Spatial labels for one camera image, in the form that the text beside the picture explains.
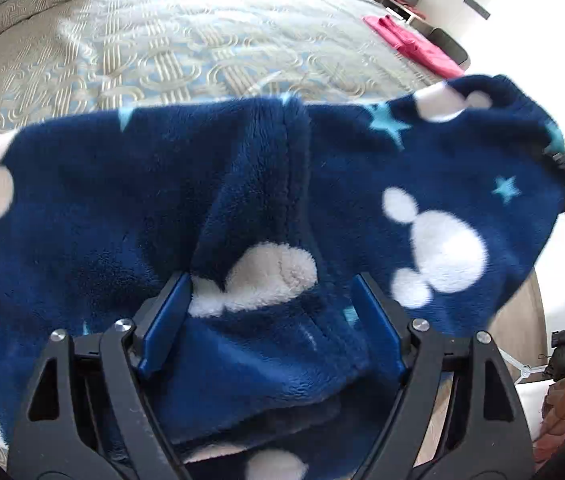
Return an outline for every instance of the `pink towel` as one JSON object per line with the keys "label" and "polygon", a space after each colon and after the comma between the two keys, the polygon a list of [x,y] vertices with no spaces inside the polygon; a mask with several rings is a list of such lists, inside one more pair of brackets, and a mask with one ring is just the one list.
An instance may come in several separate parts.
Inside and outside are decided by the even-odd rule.
{"label": "pink towel", "polygon": [[384,18],[365,16],[363,20],[400,54],[420,63],[443,78],[451,79],[465,75],[465,71],[440,48],[422,36],[400,27],[393,22],[390,16]]}

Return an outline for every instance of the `white wall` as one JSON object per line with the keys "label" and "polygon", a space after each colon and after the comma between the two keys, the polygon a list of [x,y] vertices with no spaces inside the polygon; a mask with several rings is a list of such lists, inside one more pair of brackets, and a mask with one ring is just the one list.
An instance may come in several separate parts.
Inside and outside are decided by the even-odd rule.
{"label": "white wall", "polygon": [[[565,0],[476,0],[485,21],[463,0],[422,0],[432,25],[469,53],[470,73],[504,73],[541,104],[565,133]],[[565,216],[536,271],[549,332],[565,328]]]}

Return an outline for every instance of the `navy blue fleece blanket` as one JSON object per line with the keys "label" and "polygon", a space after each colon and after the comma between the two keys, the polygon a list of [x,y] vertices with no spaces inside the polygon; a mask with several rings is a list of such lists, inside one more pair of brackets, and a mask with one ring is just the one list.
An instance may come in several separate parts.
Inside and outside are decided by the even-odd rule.
{"label": "navy blue fleece blanket", "polygon": [[144,388],[194,478],[350,474],[396,380],[352,277],[442,332],[485,328],[562,209],[534,154],[562,150],[542,109],[487,76],[377,104],[125,108],[0,135],[0,445],[54,329],[101,332],[187,270],[189,315]]}

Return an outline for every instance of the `black chair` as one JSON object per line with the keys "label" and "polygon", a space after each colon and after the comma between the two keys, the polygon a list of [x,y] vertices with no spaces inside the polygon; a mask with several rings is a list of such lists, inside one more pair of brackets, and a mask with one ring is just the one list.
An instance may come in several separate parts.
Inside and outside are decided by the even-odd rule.
{"label": "black chair", "polygon": [[438,46],[438,48],[447,54],[447,56],[451,57],[458,66],[465,70],[469,68],[469,65],[471,64],[469,54],[467,54],[467,51],[444,30],[441,28],[434,28],[434,30],[432,30],[427,36],[427,39],[434,45]]}

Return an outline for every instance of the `mattress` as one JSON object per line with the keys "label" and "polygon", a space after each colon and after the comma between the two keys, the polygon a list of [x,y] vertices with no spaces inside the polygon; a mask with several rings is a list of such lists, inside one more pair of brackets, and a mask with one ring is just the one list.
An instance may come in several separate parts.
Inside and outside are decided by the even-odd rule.
{"label": "mattress", "polygon": [[436,82],[361,20],[382,12],[372,0],[71,0],[0,34],[0,132],[120,106],[373,101]]}

